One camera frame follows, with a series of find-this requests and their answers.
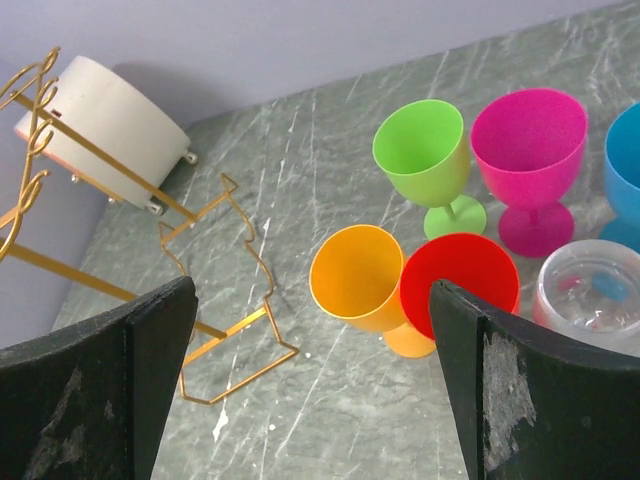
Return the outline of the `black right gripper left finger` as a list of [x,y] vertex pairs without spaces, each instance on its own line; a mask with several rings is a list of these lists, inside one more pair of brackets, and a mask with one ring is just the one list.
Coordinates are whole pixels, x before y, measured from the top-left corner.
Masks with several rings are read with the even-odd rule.
[[2,349],[2,478],[150,478],[197,308],[183,276]]

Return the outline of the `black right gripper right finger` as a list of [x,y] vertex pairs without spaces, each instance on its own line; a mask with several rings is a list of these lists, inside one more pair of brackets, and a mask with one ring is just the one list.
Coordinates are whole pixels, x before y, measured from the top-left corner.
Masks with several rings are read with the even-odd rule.
[[469,478],[638,478],[638,358],[447,280],[432,285],[429,312]]

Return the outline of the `clear wine glass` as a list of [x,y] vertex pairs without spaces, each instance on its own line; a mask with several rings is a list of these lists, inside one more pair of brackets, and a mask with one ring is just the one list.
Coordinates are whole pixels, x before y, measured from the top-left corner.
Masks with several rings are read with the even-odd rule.
[[533,321],[572,339],[639,355],[639,254],[608,240],[571,242],[544,261]]

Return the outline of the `red wine glass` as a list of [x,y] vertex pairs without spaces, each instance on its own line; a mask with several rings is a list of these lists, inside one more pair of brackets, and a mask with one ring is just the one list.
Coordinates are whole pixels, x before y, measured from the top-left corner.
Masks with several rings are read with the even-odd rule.
[[495,241],[453,233],[428,241],[408,259],[400,278],[401,305],[410,324],[433,340],[429,311],[432,284],[448,280],[511,313],[520,309],[520,278],[514,260]]

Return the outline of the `orange wine glass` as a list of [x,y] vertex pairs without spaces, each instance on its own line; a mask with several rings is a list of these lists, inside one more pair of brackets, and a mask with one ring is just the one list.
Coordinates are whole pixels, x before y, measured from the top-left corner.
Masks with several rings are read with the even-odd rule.
[[380,333],[405,358],[423,358],[435,342],[412,326],[400,301],[405,254],[387,230],[370,224],[345,227],[317,251],[310,267],[311,295],[325,313],[357,329]]

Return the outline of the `pink wine glass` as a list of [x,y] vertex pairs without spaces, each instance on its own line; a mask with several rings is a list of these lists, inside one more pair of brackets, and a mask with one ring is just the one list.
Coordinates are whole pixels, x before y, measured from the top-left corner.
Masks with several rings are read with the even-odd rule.
[[489,192],[506,205],[498,233],[515,254],[546,257],[571,241],[574,218],[561,198],[579,175],[588,128],[575,97],[541,87],[503,95],[474,120],[471,148]]

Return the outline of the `blue wine glass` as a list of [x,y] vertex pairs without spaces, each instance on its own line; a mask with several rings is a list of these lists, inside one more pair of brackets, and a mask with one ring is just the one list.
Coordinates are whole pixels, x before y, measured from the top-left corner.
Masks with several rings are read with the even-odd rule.
[[635,103],[610,125],[604,143],[604,191],[615,218],[599,238],[639,252],[639,114]]

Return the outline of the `green wine glass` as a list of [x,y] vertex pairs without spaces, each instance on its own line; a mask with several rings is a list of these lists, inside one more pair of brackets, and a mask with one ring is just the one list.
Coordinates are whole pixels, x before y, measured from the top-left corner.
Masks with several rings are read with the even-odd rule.
[[395,190],[426,209],[427,239],[484,232],[483,205],[464,194],[471,153],[463,116],[453,104],[424,99],[399,108],[376,131],[372,155]]

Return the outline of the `round white drawer cabinet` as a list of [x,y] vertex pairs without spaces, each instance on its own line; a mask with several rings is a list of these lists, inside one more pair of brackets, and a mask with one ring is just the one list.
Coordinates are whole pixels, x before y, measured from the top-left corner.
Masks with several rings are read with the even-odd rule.
[[135,87],[77,56],[44,108],[54,123],[44,154],[105,195],[156,215],[162,204],[191,213],[160,190],[179,160],[198,162],[181,127]]

